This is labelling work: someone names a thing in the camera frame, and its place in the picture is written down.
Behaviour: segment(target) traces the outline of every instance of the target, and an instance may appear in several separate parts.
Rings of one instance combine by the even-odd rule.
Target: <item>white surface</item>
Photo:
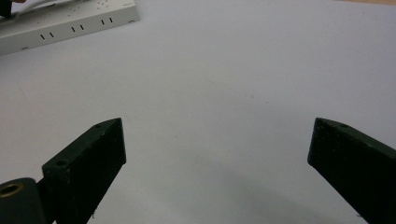
[[[396,7],[140,0],[141,21],[0,58],[0,182],[122,117],[90,223],[365,223],[306,162],[316,117],[396,147]]]
[[[134,0],[53,3],[0,20],[0,55],[32,49],[138,21]]]

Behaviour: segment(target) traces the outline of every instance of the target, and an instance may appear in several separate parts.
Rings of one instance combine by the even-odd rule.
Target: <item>white table surface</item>
[[[91,224],[366,223],[306,157],[316,117],[396,147],[396,7],[136,3],[139,22],[0,57],[0,182],[121,117],[128,162]]]

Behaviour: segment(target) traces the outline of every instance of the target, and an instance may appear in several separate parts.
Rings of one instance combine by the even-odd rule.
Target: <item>black plastic part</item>
[[[12,2],[10,0],[0,0],[0,16],[11,17]]]
[[[343,123],[316,119],[308,163],[368,223],[396,223],[394,149]]]
[[[0,185],[0,223],[47,224],[33,179],[15,179]]]
[[[58,224],[85,224],[126,162],[121,119],[102,122],[43,165]]]

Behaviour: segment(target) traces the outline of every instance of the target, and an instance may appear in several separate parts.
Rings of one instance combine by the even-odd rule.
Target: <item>screw hole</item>
[[[6,198],[18,193],[23,188],[23,184],[10,184],[0,189],[0,198]]]
[[[56,165],[57,166],[65,166],[67,164],[67,161],[57,161]]]

